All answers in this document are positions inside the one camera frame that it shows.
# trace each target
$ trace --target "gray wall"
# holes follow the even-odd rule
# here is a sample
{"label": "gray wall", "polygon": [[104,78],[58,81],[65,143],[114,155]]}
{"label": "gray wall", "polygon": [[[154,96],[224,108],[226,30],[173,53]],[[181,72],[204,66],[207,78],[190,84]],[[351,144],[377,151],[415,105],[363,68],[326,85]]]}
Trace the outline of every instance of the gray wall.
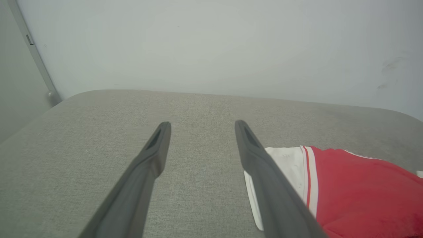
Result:
{"label": "gray wall", "polygon": [[0,0],[0,143],[50,109],[48,89],[5,0]]}
{"label": "gray wall", "polygon": [[421,0],[18,0],[56,89],[229,94],[423,120]]}

